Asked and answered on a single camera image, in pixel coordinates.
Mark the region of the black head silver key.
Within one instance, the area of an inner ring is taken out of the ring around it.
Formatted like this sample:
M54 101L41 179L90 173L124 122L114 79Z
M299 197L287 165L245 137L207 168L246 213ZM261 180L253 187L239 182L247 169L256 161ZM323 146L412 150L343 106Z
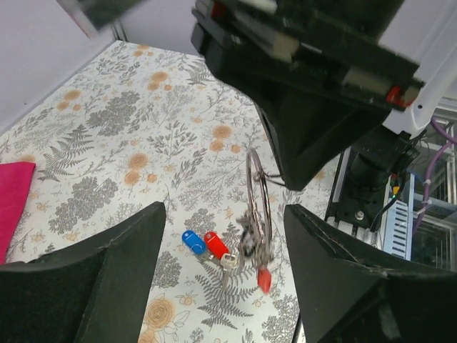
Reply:
M274 259L271 226L247 212L236 221L243 229L238 245L241 259L250 260L257 269L267 267Z

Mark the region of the blue key tag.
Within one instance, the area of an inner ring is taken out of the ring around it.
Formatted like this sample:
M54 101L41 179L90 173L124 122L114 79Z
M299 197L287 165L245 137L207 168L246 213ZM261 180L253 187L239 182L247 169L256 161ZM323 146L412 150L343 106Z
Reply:
M186 230L181 235L183 243L197 256L206 253L206 244L203 239L192 230Z

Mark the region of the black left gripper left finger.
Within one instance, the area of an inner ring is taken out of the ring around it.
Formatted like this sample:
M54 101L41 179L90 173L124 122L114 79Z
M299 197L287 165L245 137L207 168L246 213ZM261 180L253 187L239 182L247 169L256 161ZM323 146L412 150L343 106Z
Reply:
M165 223L154 202L69 247L2 265L1 340L136 342Z

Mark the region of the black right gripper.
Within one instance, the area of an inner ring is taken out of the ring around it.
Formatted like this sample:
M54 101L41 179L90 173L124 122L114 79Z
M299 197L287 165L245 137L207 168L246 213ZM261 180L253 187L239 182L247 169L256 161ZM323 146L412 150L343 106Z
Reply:
M399 1L195 3L192 43L217 79L255 99L287 189L303 190L389 109L404 110L420 93L418 64L380 44L400 7Z

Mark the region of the large metal keyring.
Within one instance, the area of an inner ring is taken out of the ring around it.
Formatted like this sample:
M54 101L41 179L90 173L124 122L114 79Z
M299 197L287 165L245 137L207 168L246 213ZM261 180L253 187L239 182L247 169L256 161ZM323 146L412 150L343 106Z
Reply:
M266 172L257 151L250 148L246 154L248 217L255 240L265 252L271 250L273 236L268 183L285 186L283 177Z

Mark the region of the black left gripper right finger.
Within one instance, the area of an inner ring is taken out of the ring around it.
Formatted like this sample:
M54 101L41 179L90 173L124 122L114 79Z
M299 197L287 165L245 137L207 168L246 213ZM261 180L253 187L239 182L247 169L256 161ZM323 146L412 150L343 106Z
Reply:
M284 210L307 342L454 342L456 273L400 259L299 204Z

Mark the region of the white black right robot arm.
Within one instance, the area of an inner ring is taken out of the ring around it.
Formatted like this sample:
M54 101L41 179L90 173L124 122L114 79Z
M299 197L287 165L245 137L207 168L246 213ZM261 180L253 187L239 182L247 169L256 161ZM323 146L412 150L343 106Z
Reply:
M286 188L383 127L414 138L456 80L454 1L197 1L192 44L259 108Z

